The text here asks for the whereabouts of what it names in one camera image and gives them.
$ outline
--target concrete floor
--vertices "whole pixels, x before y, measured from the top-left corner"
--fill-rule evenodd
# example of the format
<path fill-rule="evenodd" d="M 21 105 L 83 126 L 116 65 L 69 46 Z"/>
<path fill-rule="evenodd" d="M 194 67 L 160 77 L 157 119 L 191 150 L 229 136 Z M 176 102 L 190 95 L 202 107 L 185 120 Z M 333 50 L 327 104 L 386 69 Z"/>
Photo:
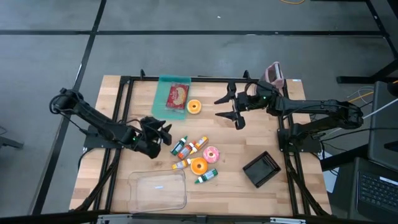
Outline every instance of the concrete floor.
<path fill-rule="evenodd" d="M 91 30 L 100 1 L 28 0 L 0 2 L 0 29 Z M 394 43 L 397 19 L 385 1 L 373 1 Z M 108 1 L 99 30 L 377 30 L 361 2 L 288 5 L 278 0 Z M 26 215 L 59 126 L 48 103 L 75 81 L 87 35 L 0 35 L 0 125 L 23 150 L 0 150 L 0 217 Z M 208 75 L 259 77 L 274 61 L 286 78 L 303 80 L 307 99 L 346 100 L 361 85 L 338 85 L 340 75 L 367 76 L 392 61 L 383 39 L 271 36 L 97 36 L 80 91 L 94 105 L 103 75 Z M 87 127 L 78 118 L 73 118 Z M 367 142 L 332 141 L 351 149 Z M 67 131 L 44 213 L 65 212 L 77 175 L 84 136 Z M 328 148 L 332 154 L 339 151 Z"/>

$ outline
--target wooden tabletop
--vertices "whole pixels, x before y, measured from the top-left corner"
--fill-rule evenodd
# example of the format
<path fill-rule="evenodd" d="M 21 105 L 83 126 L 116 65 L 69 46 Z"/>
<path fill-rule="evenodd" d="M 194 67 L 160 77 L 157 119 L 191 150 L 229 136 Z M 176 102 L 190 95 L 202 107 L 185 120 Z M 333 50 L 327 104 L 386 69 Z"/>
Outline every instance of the wooden tabletop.
<path fill-rule="evenodd" d="M 118 92 L 120 76 L 106 75 L 99 90 L 95 108 L 112 117 Z M 243 91 L 244 84 L 237 83 L 238 91 Z M 287 80 L 289 96 L 293 100 L 304 100 L 303 85 L 300 80 Z M 134 82 L 128 119 L 142 118 L 151 115 L 157 82 Z M 220 160 L 209 164 L 209 169 L 216 168 L 218 176 L 203 184 L 194 184 L 198 176 L 189 168 L 185 171 L 187 188 L 187 205 L 180 210 L 166 210 L 161 213 L 177 214 L 209 214 L 209 215 L 292 215 L 290 205 L 287 174 L 282 153 L 279 151 L 276 129 L 277 117 L 267 114 L 264 110 L 242 113 L 246 127 L 237 131 L 233 122 L 215 116 L 215 113 L 231 111 L 231 103 L 214 105 L 213 102 L 226 94 L 226 83 L 192 82 L 189 97 L 202 103 L 200 114 L 187 114 L 183 121 L 167 121 L 172 123 L 170 130 L 173 136 L 171 146 L 162 145 L 159 156 L 149 159 L 146 155 L 123 149 L 118 167 L 118 175 L 114 189 L 112 212 L 129 212 L 127 203 L 130 199 L 130 186 L 127 179 L 132 172 L 169 170 L 179 159 L 172 156 L 170 148 L 180 138 L 188 135 L 188 141 L 197 141 L 203 135 L 208 136 L 207 146 L 215 146 L 220 151 Z M 294 114 L 296 123 L 307 123 L 307 114 Z M 242 167 L 262 152 L 267 151 L 282 170 L 268 180 L 262 187 L 255 188 Z M 100 175 L 104 149 L 94 149 L 82 160 L 70 208 L 76 208 L 93 190 Z M 329 200 L 323 180 L 319 160 L 309 153 L 301 153 L 305 183 L 311 194 L 324 210 L 331 213 Z M 300 191 L 296 187 L 298 208 L 303 213 Z M 104 187 L 100 208 L 104 201 L 108 185 Z"/>

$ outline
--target orange donut toy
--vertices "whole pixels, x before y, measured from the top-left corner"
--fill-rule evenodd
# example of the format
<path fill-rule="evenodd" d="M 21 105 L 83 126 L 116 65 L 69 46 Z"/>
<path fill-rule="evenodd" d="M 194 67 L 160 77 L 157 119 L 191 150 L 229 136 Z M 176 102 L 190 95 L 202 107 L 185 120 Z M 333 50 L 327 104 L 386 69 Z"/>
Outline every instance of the orange donut toy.
<path fill-rule="evenodd" d="M 196 175 L 202 175 L 207 171 L 207 162 L 204 158 L 195 158 L 191 163 L 191 170 Z"/>
<path fill-rule="evenodd" d="M 190 100 L 188 102 L 187 110 L 191 114 L 197 114 L 201 110 L 201 103 L 199 100 Z"/>

